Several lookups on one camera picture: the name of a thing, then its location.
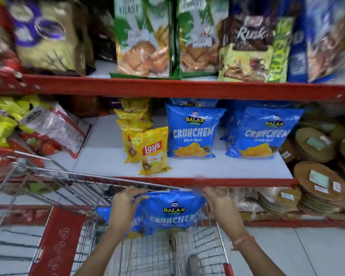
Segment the person's right hand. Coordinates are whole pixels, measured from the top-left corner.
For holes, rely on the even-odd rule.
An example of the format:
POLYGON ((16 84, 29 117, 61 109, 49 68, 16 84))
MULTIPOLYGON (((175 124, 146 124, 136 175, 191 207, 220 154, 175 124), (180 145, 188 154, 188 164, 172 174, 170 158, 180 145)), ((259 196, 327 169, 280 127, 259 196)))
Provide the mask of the person's right hand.
POLYGON ((244 227, 244 223, 240 216, 237 205, 235 201, 233 201, 230 197, 228 205, 208 204, 208 206, 210 209, 210 213, 212 213, 218 225, 222 228, 222 230, 225 232, 225 234, 230 238, 232 242, 239 239, 240 237, 249 235, 246 228, 244 227))

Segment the person's left hand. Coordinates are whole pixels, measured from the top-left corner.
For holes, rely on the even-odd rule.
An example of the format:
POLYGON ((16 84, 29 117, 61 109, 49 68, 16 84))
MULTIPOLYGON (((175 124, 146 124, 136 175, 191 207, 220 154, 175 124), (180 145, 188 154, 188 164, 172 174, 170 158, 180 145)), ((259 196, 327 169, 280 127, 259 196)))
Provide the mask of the person's left hand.
POLYGON ((109 224, 132 224, 136 208, 139 205, 139 203, 132 202, 133 194, 135 193, 147 194, 148 191, 146 189, 129 186, 114 196, 111 205, 109 224))

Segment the blue chips packet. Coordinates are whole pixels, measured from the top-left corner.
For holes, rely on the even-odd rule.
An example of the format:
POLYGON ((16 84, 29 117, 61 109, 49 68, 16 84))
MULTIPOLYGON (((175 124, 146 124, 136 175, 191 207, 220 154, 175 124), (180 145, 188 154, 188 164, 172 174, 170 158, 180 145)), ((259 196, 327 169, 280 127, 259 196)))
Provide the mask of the blue chips packet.
POLYGON ((245 159, 273 158, 303 114, 304 109, 300 108, 247 106, 226 155, 245 159))
POLYGON ((180 107, 215 108, 219 99, 194 99, 194 98, 168 98, 168 103, 180 107))
POLYGON ((200 191, 175 188, 153 191, 139 203, 145 236, 162 230, 186 230, 193 226, 206 204, 200 191))
POLYGON ((183 107, 166 103, 169 126, 167 156, 171 158, 215 158, 212 147, 226 109, 183 107))
MULTIPOLYGON (((109 225, 111 207, 99 207, 96 208, 97 215, 105 221, 106 227, 109 225)), ((137 206, 133 222, 129 231, 124 235, 124 239, 138 238, 144 236, 145 230, 143 226, 143 210, 140 205, 137 206)))
POLYGON ((227 110, 221 122, 221 126, 226 127, 226 131, 220 140, 226 142, 233 141, 236 129, 241 122, 243 113, 248 103, 248 100, 229 100, 227 102, 227 110))

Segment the person's left forearm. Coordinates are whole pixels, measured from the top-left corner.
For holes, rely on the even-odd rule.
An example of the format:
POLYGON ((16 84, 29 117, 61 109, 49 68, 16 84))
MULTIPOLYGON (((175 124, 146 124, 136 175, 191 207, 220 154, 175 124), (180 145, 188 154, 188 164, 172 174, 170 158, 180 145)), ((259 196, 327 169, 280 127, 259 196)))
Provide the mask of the person's left forearm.
POLYGON ((131 225, 127 224, 110 223, 100 242, 95 246, 74 276, 103 276, 115 249, 123 240, 130 227, 131 225))

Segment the yellow chips packet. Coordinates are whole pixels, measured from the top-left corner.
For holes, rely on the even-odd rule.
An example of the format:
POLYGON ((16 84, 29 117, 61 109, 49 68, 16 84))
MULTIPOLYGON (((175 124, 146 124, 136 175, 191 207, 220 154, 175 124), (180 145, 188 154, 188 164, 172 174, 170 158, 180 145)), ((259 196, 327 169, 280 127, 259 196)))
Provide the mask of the yellow chips packet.
POLYGON ((168 164, 168 126, 133 132, 132 146, 140 160, 140 176, 151 176, 171 170, 168 164))
POLYGON ((137 152, 133 148, 130 134, 149 130, 152 128, 153 123, 150 121, 131 121, 126 119, 117 119, 116 122, 122 131, 122 141, 125 153, 127 154, 125 163, 138 163, 139 158, 137 156, 137 152))
POLYGON ((136 111, 124 111, 120 109, 114 109, 115 115, 121 120, 128 121, 151 121, 151 115, 148 108, 141 108, 136 111))
POLYGON ((150 100, 150 97, 119 98, 122 108, 127 112, 140 111, 148 108, 150 100))

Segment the orange wrist thread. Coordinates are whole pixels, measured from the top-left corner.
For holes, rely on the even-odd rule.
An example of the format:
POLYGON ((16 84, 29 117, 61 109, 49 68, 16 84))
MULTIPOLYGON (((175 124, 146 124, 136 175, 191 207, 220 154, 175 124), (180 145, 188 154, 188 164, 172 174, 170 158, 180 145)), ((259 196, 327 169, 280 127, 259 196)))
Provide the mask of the orange wrist thread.
POLYGON ((238 251, 238 246, 241 245, 242 243, 246 242, 246 241, 253 241, 253 242, 256 242, 255 240, 255 237, 252 236, 252 235, 246 235, 246 236, 243 236, 243 237, 240 237, 239 239, 235 240, 233 243, 232 243, 232 251, 238 251))

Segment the stacks of round papad packs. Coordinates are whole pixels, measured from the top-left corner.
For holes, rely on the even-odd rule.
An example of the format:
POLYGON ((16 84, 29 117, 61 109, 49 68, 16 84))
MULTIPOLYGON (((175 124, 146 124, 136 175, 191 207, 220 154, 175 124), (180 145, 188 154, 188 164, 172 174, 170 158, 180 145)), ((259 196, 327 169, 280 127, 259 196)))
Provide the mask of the stacks of round papad packs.
POLYGON ((279 153, 298 182, 299 210, 345 218, 345 115, 307 110, 279 153))

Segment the clear white red-edged packet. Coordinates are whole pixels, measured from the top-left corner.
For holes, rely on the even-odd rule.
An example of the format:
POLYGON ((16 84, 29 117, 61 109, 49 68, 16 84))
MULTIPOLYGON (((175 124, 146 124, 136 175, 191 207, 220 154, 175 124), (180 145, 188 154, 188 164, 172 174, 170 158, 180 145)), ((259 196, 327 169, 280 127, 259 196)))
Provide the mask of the clear white red-edged packet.
POLYGON ((92 127, 81 118, 66 112, 58 102, 51 113, 41 113, 39 119, 31 124, 39 125, 43 133, 41 139, 54 140, 62 146, 62 152, 69 153, 73 159, 78 158, 92 127))

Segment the red metal shelf rack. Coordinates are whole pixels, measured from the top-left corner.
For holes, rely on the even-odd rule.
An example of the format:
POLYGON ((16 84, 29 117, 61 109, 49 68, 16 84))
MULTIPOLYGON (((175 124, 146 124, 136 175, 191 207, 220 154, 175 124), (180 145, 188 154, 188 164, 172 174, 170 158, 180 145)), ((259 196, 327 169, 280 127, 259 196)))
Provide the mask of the red metal shelf rack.
MULTIPOLYGON (((345 74, 326 83, 230 83, 203 80, 166 80, 166 79, 131 79, 106 78, 105 71, 116 66, 112 63, 97 63, 99 69, 91 76, 51 76, 32 75, 15 72, 12 69, 0 69, 0 94, 66 94, 98 95, 106 97, 194 97, 238 100, 289 100, 289 101, 341 101, 345 103, 345 74)), ((263 183, 273 186, 294 185, 291 179, 220 179, 215 184, 224 186, 252 186, 263 183)), ((18 206, 15 213, 4 220, 7 225, 43 226, 48 218, 47 206, 18 206)), ((295 227, 295 228, 345 228, 345 220, 279 220, 247 222, 253 227, 295 227)))

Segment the red orange snack packet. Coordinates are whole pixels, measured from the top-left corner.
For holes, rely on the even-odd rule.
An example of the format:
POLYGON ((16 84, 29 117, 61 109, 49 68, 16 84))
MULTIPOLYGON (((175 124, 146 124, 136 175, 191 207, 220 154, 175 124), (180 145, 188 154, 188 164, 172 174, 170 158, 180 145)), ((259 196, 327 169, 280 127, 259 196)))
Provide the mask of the red orange snack packet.
POLYGON ((40 139, 32 134, 19 132, 19 136, 37 154, 50 156, 62 152, 62 146, 52 139, 40 139))

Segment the brown green rusk packet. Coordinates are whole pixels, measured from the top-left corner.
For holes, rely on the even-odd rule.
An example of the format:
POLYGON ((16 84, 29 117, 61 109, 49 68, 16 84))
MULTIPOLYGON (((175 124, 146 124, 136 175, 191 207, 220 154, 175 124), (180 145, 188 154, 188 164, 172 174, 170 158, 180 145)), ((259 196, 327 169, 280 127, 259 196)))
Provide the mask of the brown green rusk packet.
POLYGON ((295 19, 230 15, 221 27, 219 82, 285 83, 295 19))

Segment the pile of yellow snack packets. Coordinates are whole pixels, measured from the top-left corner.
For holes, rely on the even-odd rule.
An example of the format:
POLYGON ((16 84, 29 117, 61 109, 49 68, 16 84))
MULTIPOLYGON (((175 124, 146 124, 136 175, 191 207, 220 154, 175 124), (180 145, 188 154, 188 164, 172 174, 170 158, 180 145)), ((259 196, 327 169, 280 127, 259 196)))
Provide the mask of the pile of yellow snack packets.
POLYGON ((42 143, 39 125, 31 124, 40 114, 47 114, 56 102, 37 94, 23 97, 0 96, 0 147, 9 147, 8 138, 19 130, 19 136, 29 145, 42 143))

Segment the dark blue snack packet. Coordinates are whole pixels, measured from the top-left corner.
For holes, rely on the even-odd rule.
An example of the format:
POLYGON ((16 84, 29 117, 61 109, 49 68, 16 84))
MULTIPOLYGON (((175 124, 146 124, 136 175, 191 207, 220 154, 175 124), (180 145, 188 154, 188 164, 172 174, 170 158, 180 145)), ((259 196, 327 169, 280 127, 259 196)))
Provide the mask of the dark blue snack packet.
POLYGON ((287 82, 308 82, 308 61, 306 55, 304 12, 301 12, 295 18, 291 48, 288 58, 287 82))

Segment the dark brown snack packet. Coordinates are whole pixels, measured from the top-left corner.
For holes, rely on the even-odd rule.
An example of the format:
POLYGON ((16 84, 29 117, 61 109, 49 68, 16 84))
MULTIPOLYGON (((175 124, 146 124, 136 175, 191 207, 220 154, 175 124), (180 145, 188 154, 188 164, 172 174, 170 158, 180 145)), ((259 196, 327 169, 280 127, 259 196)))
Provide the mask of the dark brown snack packet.
POLYGON ((88 33, 96 59, 117 62, 115 22, 109 10, 91 7, 88 33))

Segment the blue white snack packet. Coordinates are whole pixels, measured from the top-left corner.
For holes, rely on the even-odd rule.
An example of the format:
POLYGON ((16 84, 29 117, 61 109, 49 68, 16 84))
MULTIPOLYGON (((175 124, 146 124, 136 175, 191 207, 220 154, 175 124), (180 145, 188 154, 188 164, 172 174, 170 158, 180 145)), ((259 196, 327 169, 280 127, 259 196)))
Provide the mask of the blue white snack packet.
POLYGON ((307 82, 345 73, 345 0, 304 0, 307 82))

